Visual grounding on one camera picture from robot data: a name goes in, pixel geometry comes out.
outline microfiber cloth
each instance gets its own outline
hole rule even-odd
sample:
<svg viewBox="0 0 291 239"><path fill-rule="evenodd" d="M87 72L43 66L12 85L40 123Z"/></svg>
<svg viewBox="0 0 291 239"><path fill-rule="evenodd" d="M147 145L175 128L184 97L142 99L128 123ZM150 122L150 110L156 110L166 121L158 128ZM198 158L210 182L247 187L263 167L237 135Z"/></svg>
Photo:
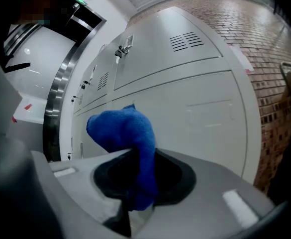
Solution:
<svg viewBox="0 0 291 239"><path fill-rule="evenodd" d="M107 152L137 148L140 173L128 190L129 210L143 211L158 194L154 175L155 138L147 117L134 104L118 111L92 115L87 123L88 135Z"/></svg>

